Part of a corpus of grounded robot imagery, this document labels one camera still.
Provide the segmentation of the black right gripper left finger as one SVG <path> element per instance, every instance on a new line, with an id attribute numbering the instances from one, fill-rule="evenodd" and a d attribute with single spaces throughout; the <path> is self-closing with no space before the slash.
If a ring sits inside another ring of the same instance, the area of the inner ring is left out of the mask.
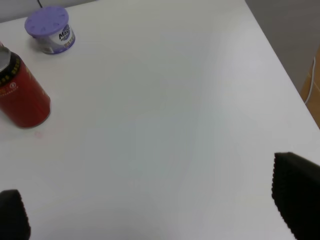
<path id="1" fill-rule="evenodd" d="M 31 227 L 22 197 L 17 189 L 0 193 L 0 239 L 29 240 Z"/>

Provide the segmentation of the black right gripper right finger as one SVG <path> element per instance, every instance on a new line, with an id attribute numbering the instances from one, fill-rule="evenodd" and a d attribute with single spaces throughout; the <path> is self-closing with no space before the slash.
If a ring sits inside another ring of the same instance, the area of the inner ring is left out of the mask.
<path id="1" fill-rule="evenodd" d="M 274 154 L 271 196 L 297 240 L 320 238 L 320 166 L 292 152 Z"/>

